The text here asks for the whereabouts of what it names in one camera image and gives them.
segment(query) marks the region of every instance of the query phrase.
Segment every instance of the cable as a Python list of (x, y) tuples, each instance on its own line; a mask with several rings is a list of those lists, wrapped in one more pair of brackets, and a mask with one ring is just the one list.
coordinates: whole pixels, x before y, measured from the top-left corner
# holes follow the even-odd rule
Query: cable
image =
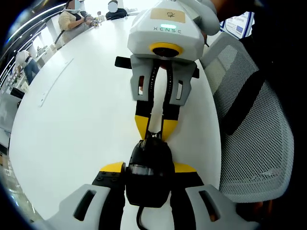
[(141, 224), (141, 216), (142, 216), (142, 212), (144, 210), (144, 207), (139, 207), (138, 210), (138, 214), (136, 215), (136, 223), (139, 227), (140, 230), (147, 230), (146, 228), (143, 227), (143, 225)]

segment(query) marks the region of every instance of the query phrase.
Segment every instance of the person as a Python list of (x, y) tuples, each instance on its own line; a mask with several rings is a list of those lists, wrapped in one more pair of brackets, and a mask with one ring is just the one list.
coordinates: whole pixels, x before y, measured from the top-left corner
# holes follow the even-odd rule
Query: person
[(90, 28), (91, 21), (84, 21), (87, 15), (79, 9), (80, 3), (77, 0), (68, 0), (63, 12), (59, 16), (59, 27), (63, 32), (63, 40), (68, 43), (73, 38)]
[(211, 0), (222, 22), (244, 12), (254, 12), (255, 24), (252, 34), (241, 39), (262, 74), (267, 74), (267, 81), (277, 94), (294, 137), (294, 164), (290, 184), (286, 193), (279, 198), (282, 201), (275, 207), (272, 222), (279, 223), (271, 229), (284, 228), (285, 219), (299, 219), (297, 204), (301, 203), (299, 182), (304, 175), (299, 163), (305, 162), (302, 136), (304, 119), (302, 109), (306, 96), (301, 95), (301, 79), (304, 78), (306, 58), (303, 51), (305, 37), (299, 32), (304, 21), (305, 8), (298, 1), (281, 2), (277, 0)]
[(24, 74), (30, 85), (36, 74), (38, 74), (39, 68), (35, 60), (31, 57), (31, 54), (26, 50), (18, 52), (16, 55), (17, 74), (20, 74), (21, 67), (24, 69)]
[(98, 15), (97, 20), (98, 20), (99, 22), (103, 22), (103, 21), (105, 20), (105, 19), (104, 19), (104, 16), (101, 15), (101, 11), (98, 11), (98, 12), (97, 12), (97, 15)]
[(109, 12), (106, 13), (107, 20), (124, 18), (128, 15), (126, 10), (118, 8), (118, 2), (116, 0), (110, 1), (107, 8), (109, 9)]

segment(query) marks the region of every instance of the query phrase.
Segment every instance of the gray mesh chair back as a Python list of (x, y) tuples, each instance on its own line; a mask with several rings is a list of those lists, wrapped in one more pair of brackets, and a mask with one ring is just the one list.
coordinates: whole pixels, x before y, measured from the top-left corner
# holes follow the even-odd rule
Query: gray mesh chair back
[[(222, 33), (201, 59), (219, 122), (242, 86), (258, 67), (241, 42)], [(294, 158), (294, 141), (281, 103), (267, 81), (238, 129), (221, 130), (220, 191), (234, 202), (271, 200), (286, 191)]]

